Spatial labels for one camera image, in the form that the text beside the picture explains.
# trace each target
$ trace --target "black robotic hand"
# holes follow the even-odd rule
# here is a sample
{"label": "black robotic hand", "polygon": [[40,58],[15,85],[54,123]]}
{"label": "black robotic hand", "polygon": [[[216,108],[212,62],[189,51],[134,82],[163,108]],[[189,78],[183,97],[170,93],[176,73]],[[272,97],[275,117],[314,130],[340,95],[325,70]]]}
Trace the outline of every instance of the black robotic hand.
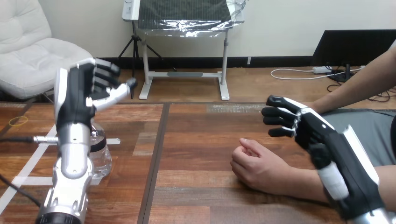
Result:
{"label": "black robotic hand", "polygon": [[282,125],[269,135],[292,137],[310,154],[330,203],[343,219],[390,223],[378,174],[351,126],[338,133],[314,110],[288,98],[270,96],[267,105],[271,107],[263,108],[263,122]]}
{"label": "black robotic hand", "polygon": [[91,126],[96,111],[124,98],[137,85],[136,79],[121,84],[121,70],[116,65],[95,58],[78,62],[70,71],[60,69],[55,84],[55,119],[57,130],[64,124]]}

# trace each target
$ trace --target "tripod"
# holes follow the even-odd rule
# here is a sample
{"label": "tripod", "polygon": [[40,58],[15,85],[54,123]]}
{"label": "tripod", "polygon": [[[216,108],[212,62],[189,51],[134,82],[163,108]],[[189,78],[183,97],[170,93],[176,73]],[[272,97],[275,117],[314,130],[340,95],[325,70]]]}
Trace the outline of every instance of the tripod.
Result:
{"label": "tripod", "polygon": [[[121,56],[124,54],[124,52],[127,50],[127,48],[129,47],[129,45],[134,42],[134,50],[133,50],[133,56],[132,56],[132,77],[135,77],[135,62],[136,59],[139,59],[139,50],[137,47],[137,42],[140,41],[141,42],[141,38],[136,34],[136,28],[135,28],[135,23],[134,21],[132,21],[132,30],[133,30],[133,35],[131,36],[131,40],[128,42],[128,44],[125,46],[125,48],[122,50],[121,54],[118,56],[118,60],[120,61]],[[170,65],[161,55],[159,55],[154,49],[152,49],[149,45],[147,45],[147,48],[149,50],[151,50],[155,55],[157,55],[157,57],[164,62],[166,65],[168,65],[169,67],[171,67],[173,69],[173,71],[177,71],[175,69],[175,67],[173,67],[172,65]],[[134,92],[131,92],[131,99],[134,98]]]}

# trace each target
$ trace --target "white stand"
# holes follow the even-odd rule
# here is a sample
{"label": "white stand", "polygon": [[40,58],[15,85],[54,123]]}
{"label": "white stand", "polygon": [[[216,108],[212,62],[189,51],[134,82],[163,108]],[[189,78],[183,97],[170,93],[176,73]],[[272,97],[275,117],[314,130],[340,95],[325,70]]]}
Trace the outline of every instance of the white stand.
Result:
{"label": "white stand", "polygon": [[228,87],[226,81],[227,72],[227,58],[228,58],[228,30],[226,31],[226,37],[224,39],[224,52],[223,52],[223,68],[222,71],[217,73],[203,73],[203,72],[152,72],[149,71],[149,59],[147,56],[147,44],[146,40],[143,39],[141,42],[143,46],[143,65],[144,65],[144,76],[145,82],[141,90],[139,99],[147,99],[153,82],[154,77],[203,77],[203,78],[218,78],[220,86],[220,94],[222,100],[229,100],[230,95],[228,94]]}

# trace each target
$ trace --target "robotic arm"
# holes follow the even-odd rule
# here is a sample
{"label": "robotic arm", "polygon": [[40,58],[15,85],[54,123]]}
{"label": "robotic arm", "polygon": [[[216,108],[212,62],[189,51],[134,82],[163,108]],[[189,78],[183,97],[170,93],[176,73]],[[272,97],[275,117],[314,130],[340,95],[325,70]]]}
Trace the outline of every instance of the robotic arm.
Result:
{"label": "robotic arm", "polygon": [[318,171],[330,204],[353,224],[390,224],[379,193],[379,177],[351,126],[343,133],[313,109],[270,96],[262,110],[272,137],[289,136],[305,149]]}
{"label": "robotic arm", "polygon": [[126,97],[134,78],[120,84],[120,69],[110,62],[89,58],[70,70],[60,69],[55,86],[58,159],[53,187],[41,205],[37,224],[83,224],[93,176],[89,159],[91,118]]}

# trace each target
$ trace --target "robotic hand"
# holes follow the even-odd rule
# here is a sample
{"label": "robotic hand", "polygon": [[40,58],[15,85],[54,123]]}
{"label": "robotic hand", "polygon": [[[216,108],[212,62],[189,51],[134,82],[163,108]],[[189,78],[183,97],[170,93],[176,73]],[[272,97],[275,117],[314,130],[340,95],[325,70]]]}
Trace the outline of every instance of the robotic hand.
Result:
{"label": "robotic hand", "polygon": [[91,118],[136,86],[134,78],[120,84],[119,75],[120,69],[114,64],[93,58],[58,72],[54,95],[58,159],[53,168],[53,187],[41,205],[37,224],[84,223],[87,188],[93,176],[88,156]]}
{"label": "robotic hand", "polygon": [[330,204],[353,224],[390,224],[379,194],[379,177],[351,126],[343,133],[313,109],[270,96],[262,110],[271,137],[289,136],[305,149],[318,171]]}

